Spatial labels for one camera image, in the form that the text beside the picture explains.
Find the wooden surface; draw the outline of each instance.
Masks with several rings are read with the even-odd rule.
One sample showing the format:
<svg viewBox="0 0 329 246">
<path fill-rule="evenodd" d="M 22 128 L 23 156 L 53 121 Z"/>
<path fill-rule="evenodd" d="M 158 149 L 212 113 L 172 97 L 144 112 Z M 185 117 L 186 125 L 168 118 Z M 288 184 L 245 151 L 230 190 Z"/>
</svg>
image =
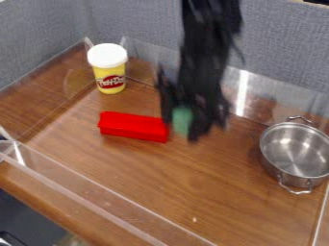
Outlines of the wooden surface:
<svg viewBox="0 0 329 246">
<path fill-rule="evenodd" d="M 66 70 L 62 80 L 58 69 Z M 63 87 L 69 71 L 81 71 L 83 86 L 74 92 Z M 304 196 L 280 188 L 260 162 L 265 125 L 233 116 L 230 130 L 213 129 L 197 144 L 176 134 L 168 144 L 103 136 L 101 111 L 160 115 L 154 87 L 129 81 L 121 94 L 102 94 L 82 48 L 34 76 L 0 95 L 2 125 L 30 146 L 217 245 L 312 243 L 325 185 Z M 267 103 L 259 100 L 259 106 Z M 148 245 L 6 163 L 0 185 L 93 245 Z"/>
</svg>

